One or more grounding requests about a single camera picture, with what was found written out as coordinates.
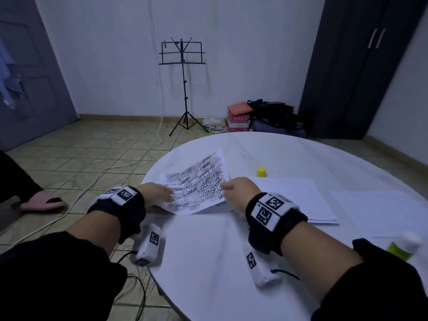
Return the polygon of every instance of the hanging towel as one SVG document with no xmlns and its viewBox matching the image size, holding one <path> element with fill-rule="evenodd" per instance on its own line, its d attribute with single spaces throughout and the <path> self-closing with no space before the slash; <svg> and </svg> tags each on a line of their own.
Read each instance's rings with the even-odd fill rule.
<svg viewBox="0 0 428 321">
<path fill-rule="evenodd" d="M 3 95 L 3 102 L 11 109 L 15 109 L 15 101 L 10 96 L 8 89 L 16 92 L 21 98 L 24 97 L 21 77 L 18 74 L 10 73 L 9 68 L 13 65 L 15 65 L 15 61 L 0 38 L 0 92 Z"/>
</svg>

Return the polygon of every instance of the black sleeve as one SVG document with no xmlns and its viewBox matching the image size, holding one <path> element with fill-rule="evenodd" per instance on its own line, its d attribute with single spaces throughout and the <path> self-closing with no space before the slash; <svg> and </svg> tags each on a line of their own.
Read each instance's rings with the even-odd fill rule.
<svg viewBox="0 0 428 321">
<path fill-rule="evenodd" d="M 312 321 L 426 320 L 428 298 L 416 269 L 365 239 L 352 244 L 364 262 L 338 280 Z"/>
<path fill-rule="evenodd" d="M 19 320 L 106 320 L 127 277 L 103 248 L 67 232 L 0 255 L 2 314 Z"/>
</svg>

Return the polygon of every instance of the gray door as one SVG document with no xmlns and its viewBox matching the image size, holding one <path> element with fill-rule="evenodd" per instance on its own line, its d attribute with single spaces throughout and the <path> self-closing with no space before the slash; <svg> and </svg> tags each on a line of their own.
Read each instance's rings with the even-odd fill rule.
<svg viewBox="0 0 428 321">
<path fill-rule="evenodd" d="M 7 151 L 77 120 L 34 0 L 0 0 L 0 38 L 22 78 L 16 109 L 0 95 L 0 148 Z"/>
</svg>

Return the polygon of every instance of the dark wardrobe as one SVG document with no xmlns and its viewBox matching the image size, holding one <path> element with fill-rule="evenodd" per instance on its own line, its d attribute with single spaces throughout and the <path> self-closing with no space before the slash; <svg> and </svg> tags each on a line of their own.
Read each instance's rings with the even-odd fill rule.
<svg viewBox="0 0 428 321">
<path fill-rule="evenodd" d="M 426 3 L 325 1 L 299 107 L 308 136 L 362 139 Z"/>
</svg>

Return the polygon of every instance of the pink slipper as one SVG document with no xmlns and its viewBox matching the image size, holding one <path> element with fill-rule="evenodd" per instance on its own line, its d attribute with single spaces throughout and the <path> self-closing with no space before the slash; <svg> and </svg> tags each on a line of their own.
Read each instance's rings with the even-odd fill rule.
<svg viewBox="0 0 428 321">
<path fill-rule="evenodd" d="M 29 199 L 28 202 L 22 203 L 19 207 L 20 210 L 50 210 L 67 206 L 59 197 L 53 197 L 47 191 L 42 190 L 36 193 Z"/>
</svg>

